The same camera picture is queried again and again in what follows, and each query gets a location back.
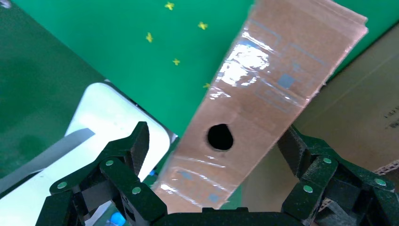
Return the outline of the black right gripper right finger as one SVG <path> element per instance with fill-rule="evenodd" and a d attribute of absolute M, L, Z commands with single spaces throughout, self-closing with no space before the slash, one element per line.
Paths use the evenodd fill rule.
<path fill-rule="evenodd" d="M 399 195 L 394 184 L 342 158 L 324 140 L 289 127 L 277 142 L 298 183 L 282 212 L 303 225 L 396 226 Z"/>

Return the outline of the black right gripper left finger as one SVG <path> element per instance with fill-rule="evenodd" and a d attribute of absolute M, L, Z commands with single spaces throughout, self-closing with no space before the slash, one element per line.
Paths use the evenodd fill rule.
<path fill-rule="evenodd" d="M 141 121 L 128 137 L 109 142 L 92 163 L 54 182 L 36 224 L 83 226 L 111 201 L 130 224 L 155 225 L 167 207 L 138 178 L 149 141 L 148 125 Z"/>

